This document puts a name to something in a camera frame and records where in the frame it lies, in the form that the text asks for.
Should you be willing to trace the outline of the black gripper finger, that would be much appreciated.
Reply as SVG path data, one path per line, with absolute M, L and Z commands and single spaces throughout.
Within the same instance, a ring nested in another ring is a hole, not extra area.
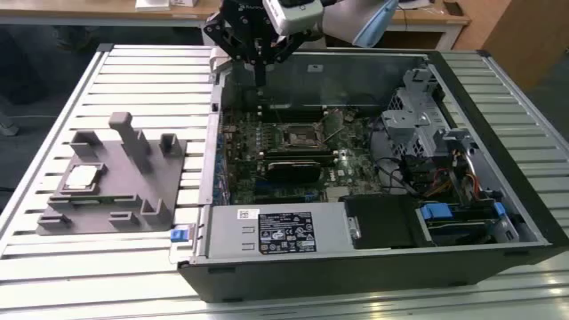
M 267 67 L 283 63 L 307 40 L 307 32 L 283 37 L 275 43 L 270 38 L 262 39 L 260 47 L 260 86 L 267 84 Z
M 252 17 L 216 13 L 204 26 L 204 31 L 228 56 L 252 67 L 255 86 L 260 86 L 260 55 L 255 46 Z

